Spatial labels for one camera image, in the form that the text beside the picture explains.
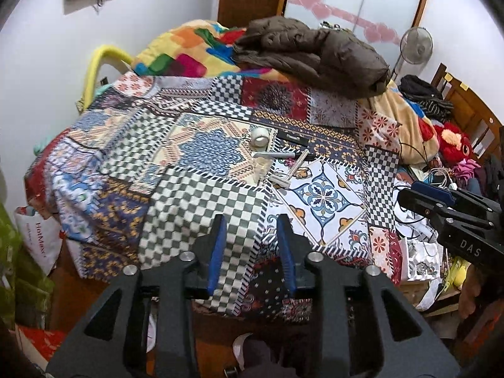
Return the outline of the person's right hand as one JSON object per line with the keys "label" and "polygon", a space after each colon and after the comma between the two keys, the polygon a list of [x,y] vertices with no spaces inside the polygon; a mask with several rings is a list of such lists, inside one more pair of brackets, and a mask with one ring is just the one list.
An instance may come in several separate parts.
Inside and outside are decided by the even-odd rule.
{"label": "person's right hand", "polygon": [[479,268],[475,265],[468,267],[459,298],[459,315],[462,320],[467,319],[475,312],[477,297],[481,294],[485,281],[486,276]]}

